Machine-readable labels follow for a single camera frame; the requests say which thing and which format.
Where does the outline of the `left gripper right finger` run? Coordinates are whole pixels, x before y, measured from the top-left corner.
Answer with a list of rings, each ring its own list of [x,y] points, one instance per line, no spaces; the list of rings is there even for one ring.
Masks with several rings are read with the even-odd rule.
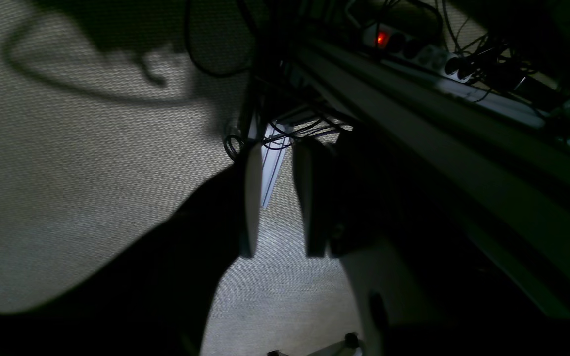
[[[305,252],[323,258],[334,228],[335,155],[316,139],[303,139],[293,149],[293,174],[303,221]]]

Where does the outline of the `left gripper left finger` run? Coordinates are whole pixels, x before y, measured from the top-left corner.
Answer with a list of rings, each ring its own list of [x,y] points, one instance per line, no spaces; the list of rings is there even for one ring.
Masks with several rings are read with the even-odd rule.
[[[240,257],[251,259],[258,246],[260,209],[262,207],[262,146],[248,148],[243,158],[244,236],[240,239]]]

